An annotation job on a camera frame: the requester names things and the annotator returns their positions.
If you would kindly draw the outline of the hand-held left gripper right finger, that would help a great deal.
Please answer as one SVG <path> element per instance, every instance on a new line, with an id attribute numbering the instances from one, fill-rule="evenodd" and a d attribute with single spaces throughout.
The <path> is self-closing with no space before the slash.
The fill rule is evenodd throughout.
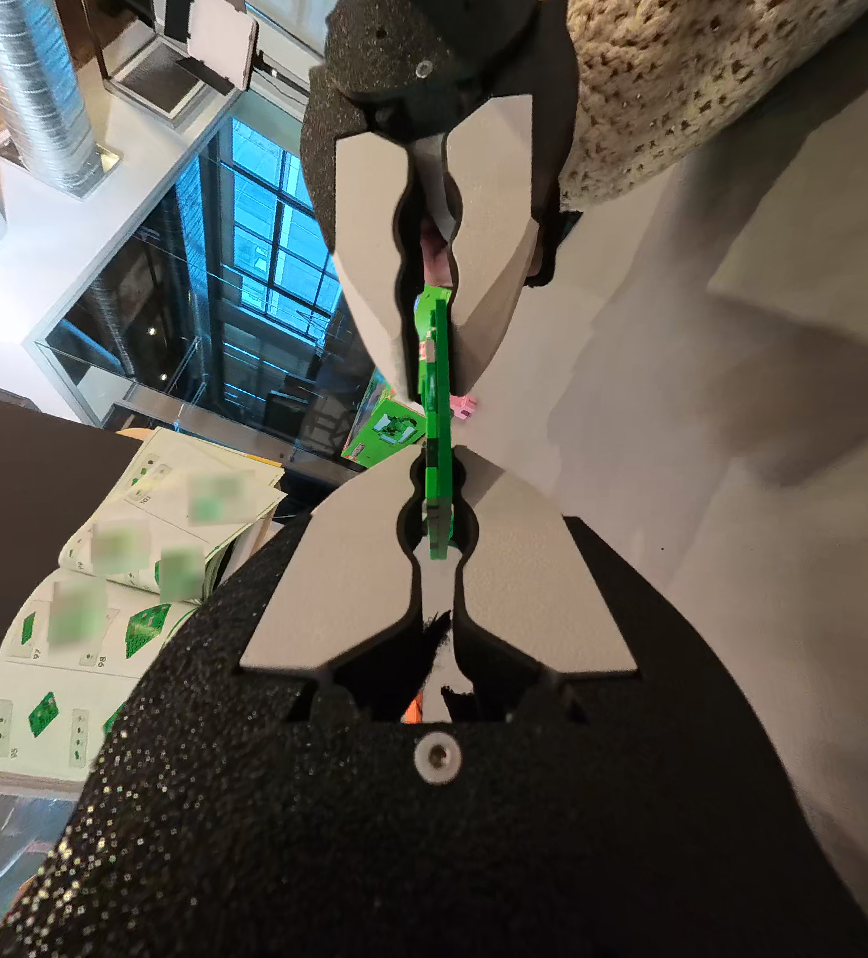
<path id="1" fill-rule="evenodd" d="M 559 508 L 467 447 L 460 504 L 472 513 L 457 568 L 454 640 L 472 681 L 632 675 L 634 657 Z"/>

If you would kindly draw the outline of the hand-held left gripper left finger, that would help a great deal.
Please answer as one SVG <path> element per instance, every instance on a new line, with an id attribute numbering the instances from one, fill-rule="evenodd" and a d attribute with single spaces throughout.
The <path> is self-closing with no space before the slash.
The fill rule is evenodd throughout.
<path id="1" fill-rule="evenodd" d="M 414 555 L 425 456 L 408 448 L 359 473 L 311 514 L 239 661 L 323 677 L 422 627 Z"/>

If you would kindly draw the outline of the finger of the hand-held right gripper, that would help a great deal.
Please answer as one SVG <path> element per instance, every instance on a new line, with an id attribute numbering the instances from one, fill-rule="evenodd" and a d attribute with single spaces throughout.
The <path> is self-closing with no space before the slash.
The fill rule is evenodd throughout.
<path id="1" fill-rule="evenodd" d="M 424 286 L 423 206 L 403 145 L 370 131 L 336 142 L 333 262 L 367 352 L 409 401 L 419 400 L 414 310 Z"/>
<path id="2" fill-rule="evenodd" d="M 452 390 L 472 393 L 510 326 L 534 257 L 533 96 L 492 98 L 455 126 L 445 172 L 461 202 L 450 244 Z"/>

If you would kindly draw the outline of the green lego base plate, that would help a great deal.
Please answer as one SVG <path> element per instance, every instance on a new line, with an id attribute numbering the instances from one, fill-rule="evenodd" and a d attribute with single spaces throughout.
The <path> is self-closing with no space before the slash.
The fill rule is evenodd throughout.
<path id="1" fill-rule="evenodd" d="M 424 517 L 433 560 L 447 558 L 453 531 L 449 298 L 447 289 L 426 285 L 415 308 L 418 392 L 426 428 Z"/>

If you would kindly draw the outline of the person's right forearm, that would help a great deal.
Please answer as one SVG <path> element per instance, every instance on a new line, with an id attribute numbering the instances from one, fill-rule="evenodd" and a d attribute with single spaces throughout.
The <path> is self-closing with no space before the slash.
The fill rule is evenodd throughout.
<path id="1" fill-rule="evenodd" d="M 698 149 L 868 1 L 570 1 L 579 66 L 560 208 L 618 198 Z"/>

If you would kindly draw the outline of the green lego box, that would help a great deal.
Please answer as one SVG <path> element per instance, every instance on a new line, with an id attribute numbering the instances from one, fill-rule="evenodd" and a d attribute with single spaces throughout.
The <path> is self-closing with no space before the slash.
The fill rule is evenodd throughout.
<path id="1" fill-rule="evenodd" d="M 416 403 L 404 401 L 375 370 L 360 401 L 342 457 L 369 468 L 422 442 L 426 417 Z"/>

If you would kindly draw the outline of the lego instruction booklet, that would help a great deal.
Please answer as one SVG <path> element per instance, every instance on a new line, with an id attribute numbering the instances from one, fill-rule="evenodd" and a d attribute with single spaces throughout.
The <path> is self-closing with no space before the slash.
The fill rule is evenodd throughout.
<path id="1" fill-rule="evenodd" d="M 0 647 L 0 775 L 83 784 L 144 673 L 285 497 L 284 468 L 157 427 Z"/>

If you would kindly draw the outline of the person's right hand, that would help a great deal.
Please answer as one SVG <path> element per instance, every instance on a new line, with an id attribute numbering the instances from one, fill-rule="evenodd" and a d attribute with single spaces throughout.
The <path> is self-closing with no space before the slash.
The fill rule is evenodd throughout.
<path id="1" fill-rule="evenodd" d="M 448 242 L 428 214 L 421 216 L 419 241 L 425 284 L 443 289 L 452 289 L 454 279 L 451 272 Z"/>

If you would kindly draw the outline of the large glass window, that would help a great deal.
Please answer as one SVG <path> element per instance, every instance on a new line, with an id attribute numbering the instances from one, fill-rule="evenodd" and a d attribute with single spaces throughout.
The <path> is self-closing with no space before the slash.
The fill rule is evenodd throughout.
<path id="1" fill-rule="evenodd" d="M 299 157 L 238 118 L 35 343 L 92 425 L 341 468 L 375 372 Z"/>

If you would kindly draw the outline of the black board panel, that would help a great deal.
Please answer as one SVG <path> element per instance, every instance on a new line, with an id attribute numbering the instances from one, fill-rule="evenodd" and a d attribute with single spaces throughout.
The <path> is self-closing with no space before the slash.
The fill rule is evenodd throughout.
<path id="1" fill-rule="evenodd" d="M 0 644 L 140 441 L 0 401 Z"/>

